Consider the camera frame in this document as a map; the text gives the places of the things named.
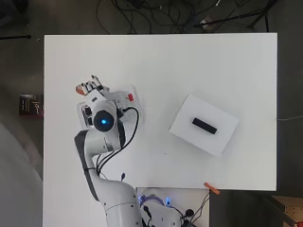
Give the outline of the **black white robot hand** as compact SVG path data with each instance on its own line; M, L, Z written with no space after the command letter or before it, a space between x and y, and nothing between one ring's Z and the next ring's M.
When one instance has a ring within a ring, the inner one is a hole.
M93 113L98 111L115 113L125 95L123 91L112 91L94 75L91 76L90 80L78 85L76 92L83 96L83 102L77 105L77 110L83 111L85 108L89 108Z

